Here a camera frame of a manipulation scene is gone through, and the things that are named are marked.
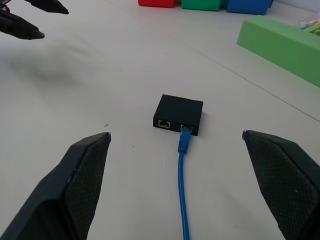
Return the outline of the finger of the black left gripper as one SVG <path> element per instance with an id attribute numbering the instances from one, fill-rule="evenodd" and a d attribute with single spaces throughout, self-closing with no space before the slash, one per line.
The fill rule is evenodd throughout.
<path id="1" fill-rule="evenodd" d="M 0 10 L 0 32 L 22 40 L 37 40 L 45 37 L 45 34 L 36 26 L 5 10 Z"/>
<path id="2" fill-rule="evenodd" d="M 32 0 L 32 6 L 48 13 L 69 14 L 67 8 L 59 0 Z"/>

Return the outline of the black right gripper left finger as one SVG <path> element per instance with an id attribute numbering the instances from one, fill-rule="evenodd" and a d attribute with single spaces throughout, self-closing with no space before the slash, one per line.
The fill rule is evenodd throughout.
<path id="1" fill-rule="evenodd" d="M 39 181 L 0 240 L 87 240 L 103 182 L 111 134 L 74 143 Z"/>

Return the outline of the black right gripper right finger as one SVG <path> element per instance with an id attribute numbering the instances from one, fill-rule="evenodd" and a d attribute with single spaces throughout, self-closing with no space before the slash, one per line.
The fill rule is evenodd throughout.
<path id="1" fill-rule="evenodd" d="M 320 240 L 320 165 L 297 143 L 242 133 L 260 192 L 285 240 Z"/>

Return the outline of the black network switch box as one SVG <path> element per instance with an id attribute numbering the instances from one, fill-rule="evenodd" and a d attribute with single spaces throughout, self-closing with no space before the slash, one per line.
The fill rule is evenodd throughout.
<path id="1" fill-rule="evenodd" d="M 199 134 L 204 102 L 164 94 L 153 116 L 153 127 L 180 133 L 184 127 Z"/>

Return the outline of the red storage bin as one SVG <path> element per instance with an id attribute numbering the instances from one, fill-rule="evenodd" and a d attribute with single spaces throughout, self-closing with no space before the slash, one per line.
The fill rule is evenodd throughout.
<path id="1" fill-rule="evenodd" d="M 141 7 L 174 8 L 181 0 L 137 0 Z"/>

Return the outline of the light green storage bin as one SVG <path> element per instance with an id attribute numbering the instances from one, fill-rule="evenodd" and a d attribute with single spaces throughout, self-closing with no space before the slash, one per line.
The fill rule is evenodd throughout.
<path id="1" fill-rule="evenodd" d="M 237 45 L 320 88 L 320 36 L 256 15 L 242 22 Z"/>

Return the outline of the dark green storage bin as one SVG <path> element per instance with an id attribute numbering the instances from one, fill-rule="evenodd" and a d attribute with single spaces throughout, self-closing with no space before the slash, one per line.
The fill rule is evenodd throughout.
<path id="1" fill-rule="evenodd" d="M 181 7 L 186 10 L 219 11 L 226 7 L 229 0 L 179 0 Z"/>

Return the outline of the colourful small items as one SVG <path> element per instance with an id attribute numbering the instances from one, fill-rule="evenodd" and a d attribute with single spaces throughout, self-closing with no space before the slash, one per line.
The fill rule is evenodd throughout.
<path id="1" fill-rule="evenodd" d="M 303 26 L 300 28 L 308 33 L 320 36 L 320 20 L 312 20 L 310 22 L 303 22 Z"/>

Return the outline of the blue storage bin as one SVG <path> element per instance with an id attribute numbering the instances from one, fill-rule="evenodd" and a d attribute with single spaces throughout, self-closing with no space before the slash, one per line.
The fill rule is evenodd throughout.
<path id="1" fill-rule="evenodd" d="M 228 13 L 265 15 L 274 0 L 228 0 Z"/>

